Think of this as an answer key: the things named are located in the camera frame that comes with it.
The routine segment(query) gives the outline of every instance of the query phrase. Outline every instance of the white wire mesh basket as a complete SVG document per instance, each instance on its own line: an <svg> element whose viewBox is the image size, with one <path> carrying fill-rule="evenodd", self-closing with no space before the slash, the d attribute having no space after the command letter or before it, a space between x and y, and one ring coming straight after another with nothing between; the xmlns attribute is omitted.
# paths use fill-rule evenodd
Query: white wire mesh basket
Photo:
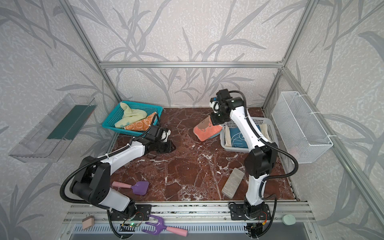
<svg viewBox="0 0 384 240"><path fill-rule="evenodd" d="M296 91L281 92L272 117L287 151L298 163L311 163L333 146L319 120Z"/></svg>

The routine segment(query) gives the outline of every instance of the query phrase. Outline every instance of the marble surface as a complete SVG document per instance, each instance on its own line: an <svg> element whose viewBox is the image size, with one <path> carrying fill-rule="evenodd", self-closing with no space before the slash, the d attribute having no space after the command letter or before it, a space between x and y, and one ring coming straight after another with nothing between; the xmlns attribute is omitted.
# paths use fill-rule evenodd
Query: marble surface
<svg viewBox="0 0 384 240"><path fill-rule="evenodd" d="M228 200L221 189L233 168L245 171L247 153L227 152L220 145L219 137L200 142L193 127L207 117L209 108L165 108L161 126L171 130L170 139L176 150L159 154L155 159L146 156L137 158L118 169L111 182L135 184L149 181L147 194L134 195L131 189L115 188L136 201L203 201ZM263 117L260 108L250 108L250 115ZM130 136L120 135L114 150L125 146ZM284 174L280 160L271 175ZM245 173L233 200L243 200L248 189L248 174ZM275 193L279 199L294 199L288 179L268 180L265 195Z"/></svg>

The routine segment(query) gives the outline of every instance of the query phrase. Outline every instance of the gray sponge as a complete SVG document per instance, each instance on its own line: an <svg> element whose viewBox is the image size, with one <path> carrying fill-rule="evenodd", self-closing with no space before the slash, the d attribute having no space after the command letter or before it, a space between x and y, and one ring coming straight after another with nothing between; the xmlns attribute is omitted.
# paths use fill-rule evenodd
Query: gray sponge
<svg viewBox="0 0 384 240"><path fill-rule="evenodd" d="M232 199L243 177L244 173L237 168L234 168L223 189L221 190L221 193L227 196L229 199Z"/></svg>

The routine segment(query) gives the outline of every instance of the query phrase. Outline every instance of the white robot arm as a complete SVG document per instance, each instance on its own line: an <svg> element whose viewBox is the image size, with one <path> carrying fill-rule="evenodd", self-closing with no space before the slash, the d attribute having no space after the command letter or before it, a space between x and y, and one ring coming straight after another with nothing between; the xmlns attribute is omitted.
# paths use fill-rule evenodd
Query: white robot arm
<svg viewBox="0 0 384 240"><path fill-rule="evenodd" d="M249 154L244 160L244 165L245 170L249 173L249 182L248 191L244 199L244 213L248 218L255 218L265 208L264 200L259 194L260 186L262 180L269 176L275 166L277 152L260 141L260 138L262 138L265 142L269 142L252 120L248 124L247 118L249 113L247 110L247 116L245 115L244 102L241 98L232 98L230 92L227 89L223 89L218 91L215 98L211 99L210 106L214 110L214 113L211 113L213 125L233 120L248 145ZM261 196L264 195L264 189L265 184L262 186Z"/></svg>
<svg viewBox="0 0 384 240"><path fill-rule="evenodd" d="M136 212L135 201L110 188L110 176L120 167L149 152L166 153L176 149L168 139L170 130L152 125L145 137L133 138L130 144L98 158L86 157L73 179L70 191L93 205L115 209L130 218Z"/></svg>

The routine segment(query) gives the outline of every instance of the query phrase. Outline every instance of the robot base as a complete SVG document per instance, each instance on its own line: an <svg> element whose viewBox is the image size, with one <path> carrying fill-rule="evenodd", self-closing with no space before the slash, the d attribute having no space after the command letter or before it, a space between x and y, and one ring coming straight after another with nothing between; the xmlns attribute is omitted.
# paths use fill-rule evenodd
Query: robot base
<svg viewBox="0 0 384 240"><path fill-rule="evenodd" d="M244 204L230 204L229 209L231 211L232 220L259 220L259 217L260 220L265 220L265 217L267 217L267 220L271 220L269 206L265 202L257 206L250 206L248 202L245 202ZM248 216L249 212L251 212L250 216L246 217L245 213L247 213Z"/></svg>
<svg viewBox="0 0 384 240"><path fill-rule="evenodd" d="M137 212L143 213L143 215L136 214L132 221L148 221L149 220L149 214L151 213L151 204L137 204ZM112 221L124 221L124 219L127 219L128 216L122 212L119 212L115 209L111 210L111 220Z"/></svg>

